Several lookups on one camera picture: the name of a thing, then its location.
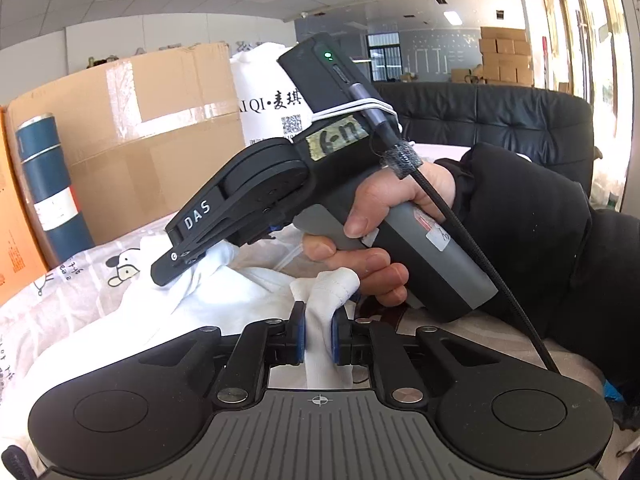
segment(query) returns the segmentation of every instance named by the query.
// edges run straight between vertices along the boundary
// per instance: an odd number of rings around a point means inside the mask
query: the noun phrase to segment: black jacket
[[[455,213],[540,334],[589,359],[634,400],[640,221],[593,210],[579,184],[488,144],[438,164],[455,177]],[[500,294],[486,310],[517,326]]]

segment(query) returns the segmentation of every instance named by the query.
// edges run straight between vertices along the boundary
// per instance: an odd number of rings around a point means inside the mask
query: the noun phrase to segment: qr code
[[[282,117],[282,133],[285,137],[292,137],[302,131],[300,115]]]

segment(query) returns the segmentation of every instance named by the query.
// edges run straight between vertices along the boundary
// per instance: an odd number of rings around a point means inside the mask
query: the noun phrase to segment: finger
[[[388,267],[391,258],[384,249],[372,248],[361,251],[337,251],[324,262],[331,270],[340,267],[352,269],[362,280],[377,270]]]
[[[306,234],[302,237],[302,250],[315,262],[326,260],[335,254],[335,244],[331,238]]]
[[[406,295],[407,295],[406,287],[399,286],[398,288],[395,288],[391,292],[376,296],[376,299],[382,306],[398,306],[399,304],[406,301]]]
[[[360,291],[367,296],[378,296],[404,285],[408,279],[409,272],[403,264],[391,264],[362,279]]]
[[[420,172],[451,206],[456,183],[449,170],[425,162],[420,167]],[[391,207],[410,201],[437,221],[444,220],[438,208],[411,177],[398,180],[390,168],[378,171],[358,186],[351,212],[344,225],[344,233],[349,238],[360,238],[380,225]]]

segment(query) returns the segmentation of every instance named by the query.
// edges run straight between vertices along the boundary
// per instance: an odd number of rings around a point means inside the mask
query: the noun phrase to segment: cartoon dog print
[[[127,249],[118,256],[112,256],[105,262],[107,267],[116,269],[116,275],[107,281],[109,286],[119,286],[140,272],[139,255],[140,249]]]

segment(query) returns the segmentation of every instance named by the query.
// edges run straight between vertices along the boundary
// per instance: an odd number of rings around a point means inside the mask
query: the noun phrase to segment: gray wall
[[[309,36],[296,20],[298,41]],[[475,68],[482,63],[478,39],[480,29],[459,30],[405,30],[400,32],[400,52],[404,72],[414,72],[418,81],[450,81],[452,68]],[[368,57],[364,33],[334,36],[347,56],[355,59]],[[358,63],[358,68],[369,77],[369,64]]]
[[[418,81],[449,81],[452,68],[475,68],[482,63],[479,29],[408,30],[400,32],[404,70]]]

